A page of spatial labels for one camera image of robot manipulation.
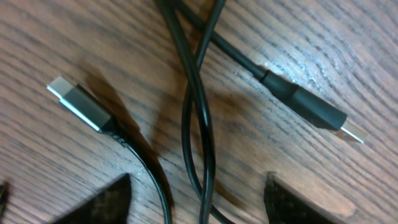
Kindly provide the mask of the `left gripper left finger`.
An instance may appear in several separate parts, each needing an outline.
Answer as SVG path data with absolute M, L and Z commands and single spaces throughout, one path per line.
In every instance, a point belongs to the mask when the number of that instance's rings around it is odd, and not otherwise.
M 129 174 L 120 175 L 53 224 L 126 224 L 132 198 Z

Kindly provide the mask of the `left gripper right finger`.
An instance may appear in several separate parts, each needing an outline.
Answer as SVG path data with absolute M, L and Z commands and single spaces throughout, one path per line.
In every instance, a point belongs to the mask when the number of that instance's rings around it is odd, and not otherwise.
M 338 219 L 269 172 L 264 187 L 269 223 L 335 224 Z

